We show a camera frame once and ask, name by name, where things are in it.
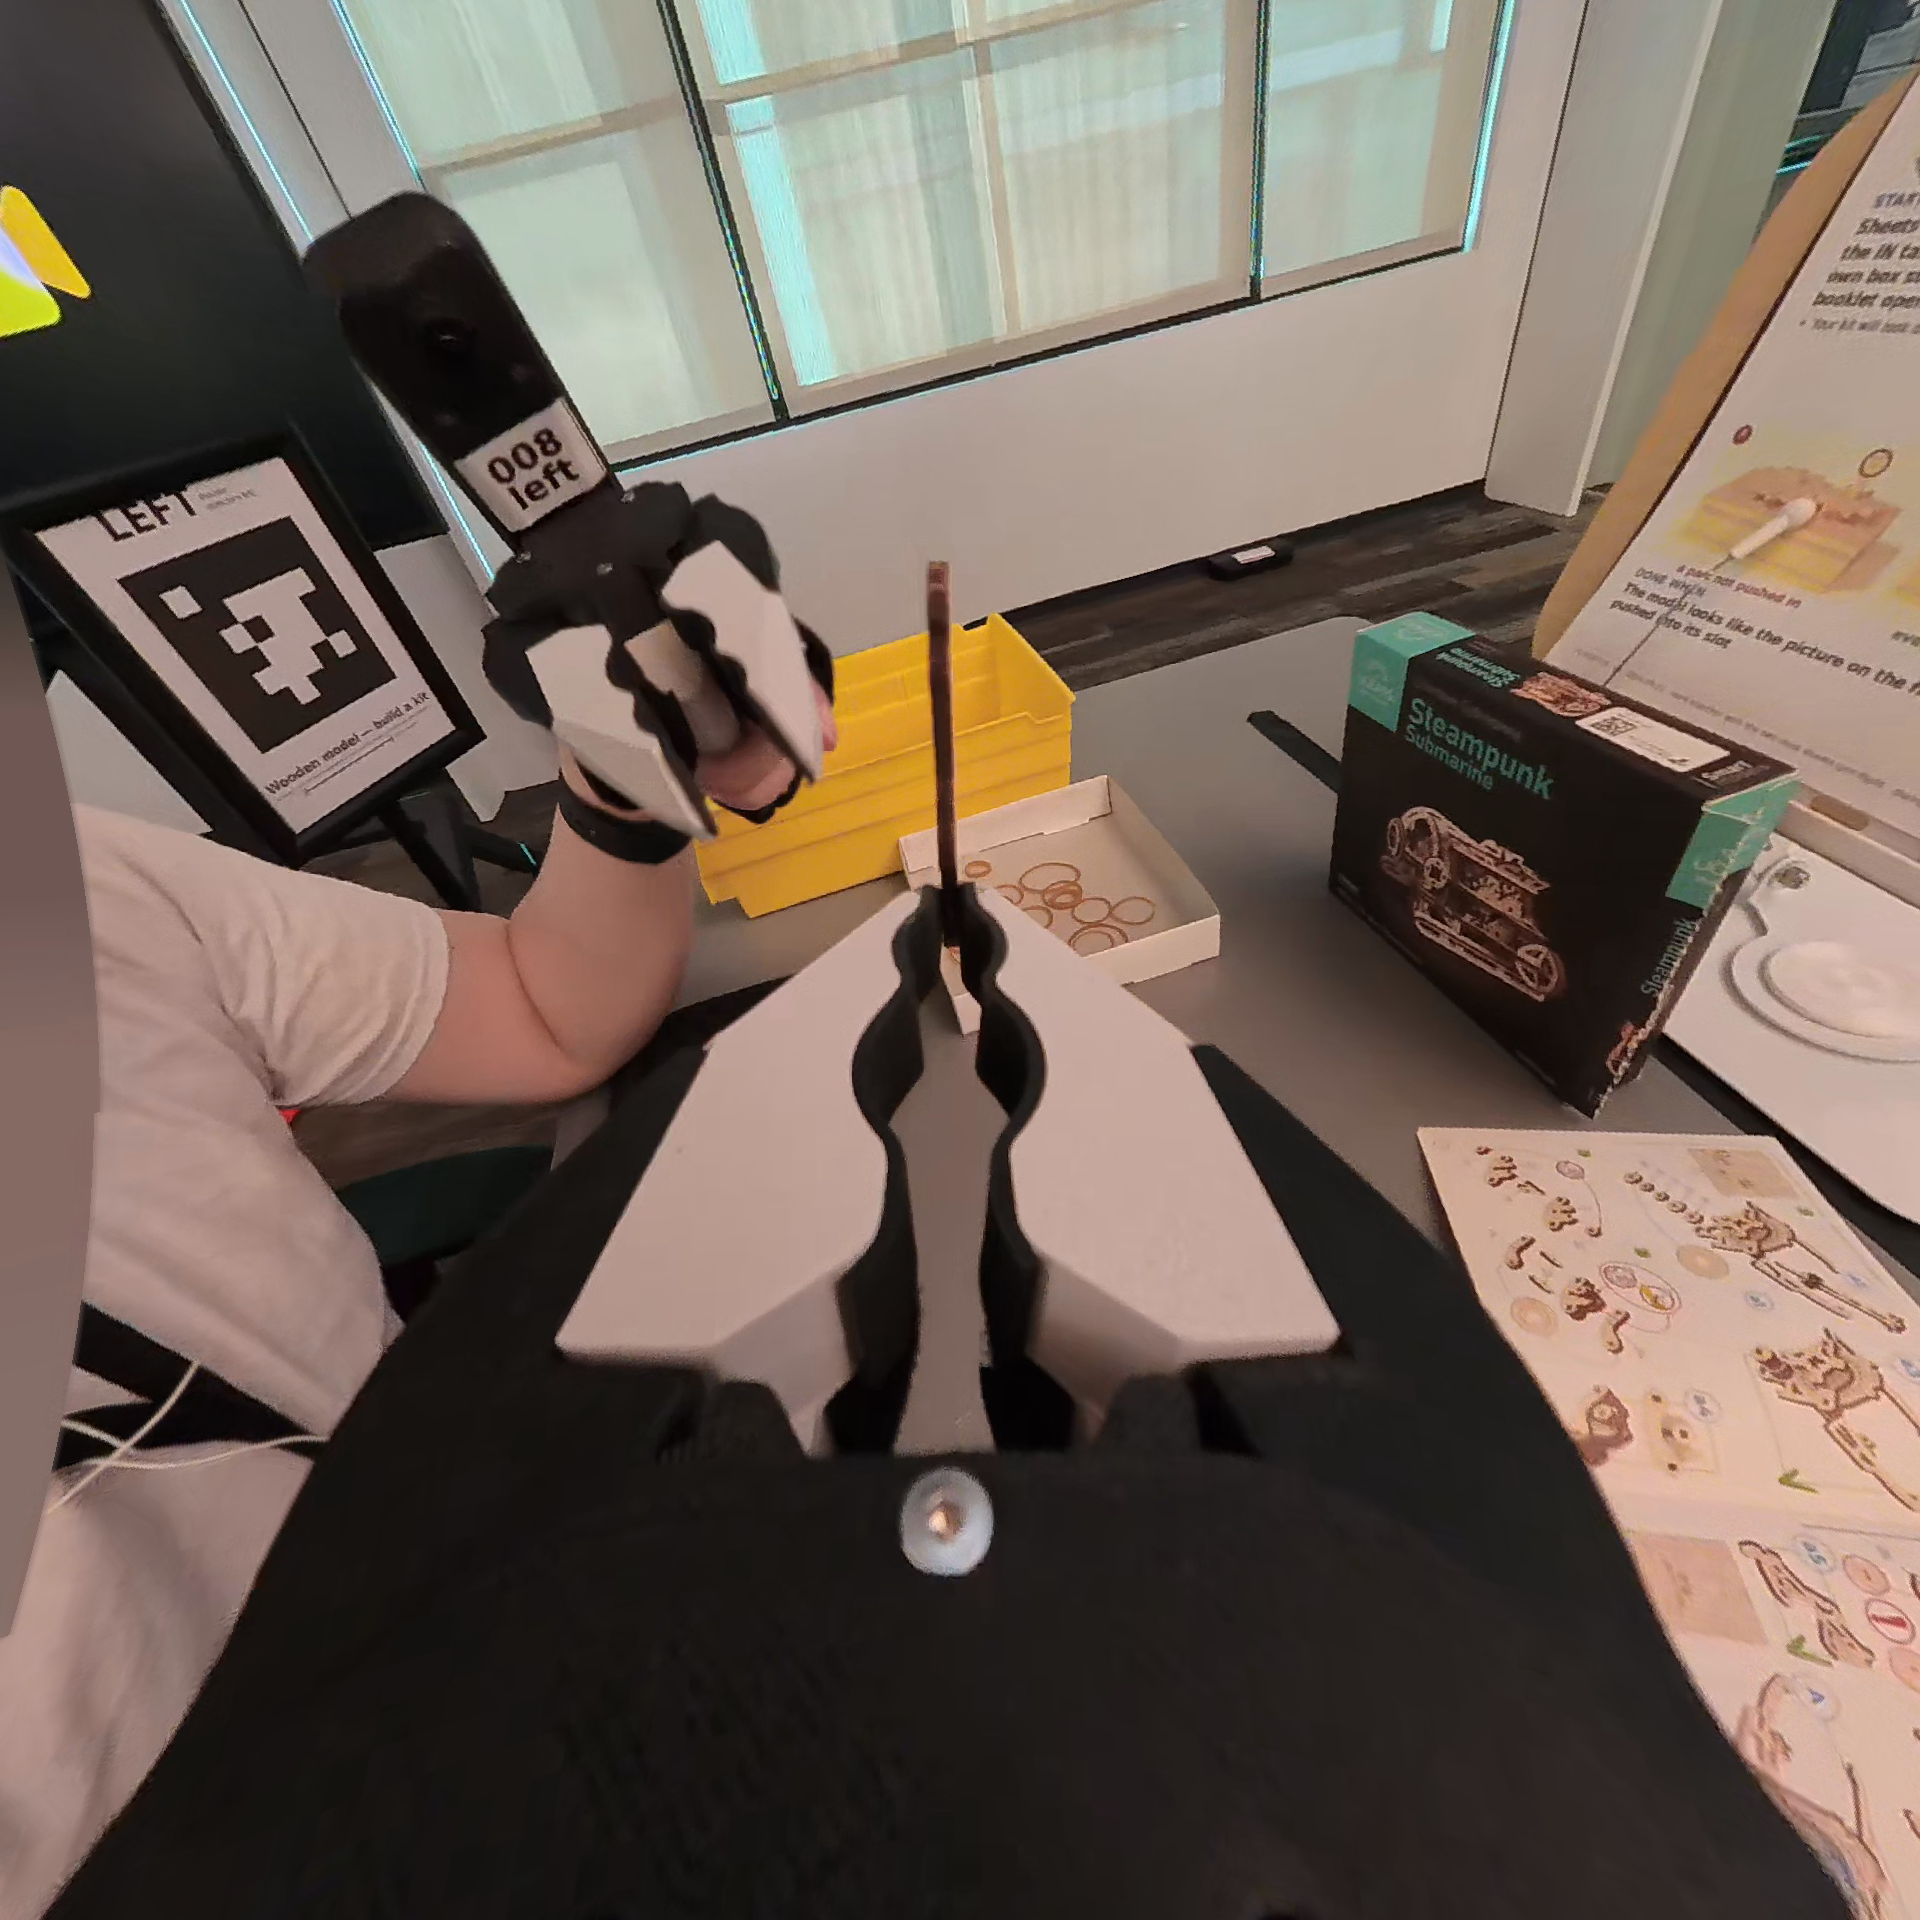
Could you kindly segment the black framed marker sign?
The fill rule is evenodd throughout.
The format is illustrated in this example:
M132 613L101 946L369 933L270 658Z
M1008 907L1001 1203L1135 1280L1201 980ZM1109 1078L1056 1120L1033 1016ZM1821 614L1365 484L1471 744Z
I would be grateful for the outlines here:
M295 422L4 499L4 550L264 858L484 740Z

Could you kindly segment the cardboard instruction poster board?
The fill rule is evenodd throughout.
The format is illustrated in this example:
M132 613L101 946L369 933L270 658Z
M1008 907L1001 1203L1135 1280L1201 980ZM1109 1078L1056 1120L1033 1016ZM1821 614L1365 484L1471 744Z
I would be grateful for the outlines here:
M1767 219L1552 589L1535 650L1917 826L1917 97Z

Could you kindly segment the yellow plastic bin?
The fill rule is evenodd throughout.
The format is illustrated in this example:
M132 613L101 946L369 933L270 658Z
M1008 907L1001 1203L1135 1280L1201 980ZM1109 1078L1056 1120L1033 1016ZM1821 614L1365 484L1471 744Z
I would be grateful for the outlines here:
M1071 777L1071 701L1004 618L951 638L956 797L961 819ZM722 813L696 849L712 906L749 918L897 876L897 845L934 826L928 642L900 638L834 666L837 748L768 824Z

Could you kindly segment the black display screen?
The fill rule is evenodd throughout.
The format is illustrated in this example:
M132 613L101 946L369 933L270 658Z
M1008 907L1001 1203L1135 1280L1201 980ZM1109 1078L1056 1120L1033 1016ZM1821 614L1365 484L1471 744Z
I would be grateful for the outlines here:
M154 5L1 5L1 179L89 286L4 338L4 497L295 425L372 547L441 536Z

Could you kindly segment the person's left forearm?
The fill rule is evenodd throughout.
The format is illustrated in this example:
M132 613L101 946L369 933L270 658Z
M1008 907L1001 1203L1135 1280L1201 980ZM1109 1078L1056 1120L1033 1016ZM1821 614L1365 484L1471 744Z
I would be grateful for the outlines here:
M599 1089L678 992L687 838L570 784L508 918L266 872L262 1064L281 1106L543 1106Z

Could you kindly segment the black easel stand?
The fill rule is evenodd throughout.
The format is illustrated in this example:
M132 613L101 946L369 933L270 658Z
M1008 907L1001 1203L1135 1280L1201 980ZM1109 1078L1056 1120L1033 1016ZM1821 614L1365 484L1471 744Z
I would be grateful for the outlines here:
M338 850L360 853L381 843L392 843L446 907L466 914L486 910L474 874L479 862L520 877L537 876L542 864L540 853L519 838L482 826L446 777L378 806Z

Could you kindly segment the large glass window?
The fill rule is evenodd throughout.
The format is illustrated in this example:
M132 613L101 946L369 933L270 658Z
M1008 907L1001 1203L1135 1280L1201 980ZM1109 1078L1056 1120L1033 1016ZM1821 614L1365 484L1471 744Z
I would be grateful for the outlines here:
M656 456L1473 240L1511 5L335 5Z

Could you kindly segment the dark wooden part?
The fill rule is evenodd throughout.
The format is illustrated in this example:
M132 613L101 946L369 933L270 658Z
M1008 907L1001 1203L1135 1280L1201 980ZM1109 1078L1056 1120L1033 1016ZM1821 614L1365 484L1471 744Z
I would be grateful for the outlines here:
M952 619L951 568L943 561L933 561L926 568L926 619L928 720L934 790L934 877L940 883L943 949L957 952L961 942L961 883L956 853Z

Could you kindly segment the white cardboard tray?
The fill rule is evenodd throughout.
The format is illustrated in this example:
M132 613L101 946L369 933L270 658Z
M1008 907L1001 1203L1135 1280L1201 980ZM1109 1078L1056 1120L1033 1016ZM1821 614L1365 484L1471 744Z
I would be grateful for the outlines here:
M1084 969L1104 973L1126 990L1218 955L1220 916L1209 890L1165 835L1105 776L990 806L959 821L956 853L957 866L961 858L973 854L1004 868L1064 859L1080 866L1085 880L1101 891L1144 894L1159 900L1159 925L1142 939L1101 955L1076 954Z

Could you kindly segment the black model kit box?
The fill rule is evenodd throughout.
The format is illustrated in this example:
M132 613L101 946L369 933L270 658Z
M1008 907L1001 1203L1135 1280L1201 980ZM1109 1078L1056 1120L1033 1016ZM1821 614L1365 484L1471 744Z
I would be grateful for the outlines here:
M1524 642L1398 614L1352 642L1328 888L1592 1118L1797 787Z

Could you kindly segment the dark chair seat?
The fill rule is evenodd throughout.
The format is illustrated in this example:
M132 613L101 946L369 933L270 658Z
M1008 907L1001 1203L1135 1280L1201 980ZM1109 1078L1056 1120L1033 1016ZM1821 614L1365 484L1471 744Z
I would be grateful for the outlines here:
M495 1146L383 1170L335 1198L372 1243L388 1302L405 1323L434 1291L441 1264L489 1237L550 1169L548 1146Z

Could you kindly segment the white rounded board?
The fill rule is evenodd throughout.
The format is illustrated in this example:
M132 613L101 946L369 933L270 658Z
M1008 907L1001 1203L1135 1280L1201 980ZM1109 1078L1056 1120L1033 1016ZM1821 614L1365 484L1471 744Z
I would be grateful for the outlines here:
M1671 883L1701 907L1663 1006L1663 1033L1778 1132L1808 1148L1881 1210L1917 1218L1917 1064L1885 1065L1820 1051L1741 1009L1726 979L1750 938L1741 907L1813 939L1912 952L1914 853L1794 802L1774 821L1765 797L1784 781L1703 806Z

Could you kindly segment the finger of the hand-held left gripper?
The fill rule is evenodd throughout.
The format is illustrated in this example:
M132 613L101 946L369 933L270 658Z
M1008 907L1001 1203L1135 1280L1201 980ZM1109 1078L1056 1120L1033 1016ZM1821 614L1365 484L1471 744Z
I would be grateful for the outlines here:
M695 750L730 752L742 733L756 731L814 781L826 754L826 692L780 589L711 542L673 564L661 601L692 658L678 673L673 699Z
M626 641L556 632L528 664L592 797L682 837L716 837L696 776L701 756L722 750L722 688L668 619Z

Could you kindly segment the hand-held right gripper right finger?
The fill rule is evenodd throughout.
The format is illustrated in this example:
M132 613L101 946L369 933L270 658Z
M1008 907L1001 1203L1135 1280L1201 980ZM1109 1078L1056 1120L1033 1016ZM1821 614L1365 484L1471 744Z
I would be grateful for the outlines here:
M981 1246L990 1368L1070 1427L1138 1378L1336 1348L1336 1320L1189 1037L972 894L976 1074L1004 1108Z

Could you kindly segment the illustrated instruction booklet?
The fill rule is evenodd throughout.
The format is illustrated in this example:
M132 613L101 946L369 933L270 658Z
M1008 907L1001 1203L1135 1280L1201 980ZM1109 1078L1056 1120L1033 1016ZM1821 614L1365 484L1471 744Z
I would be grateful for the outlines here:
M1770 1138L1420 1148L1721 1731L1850 1915L1914 1915L1914 1301Z

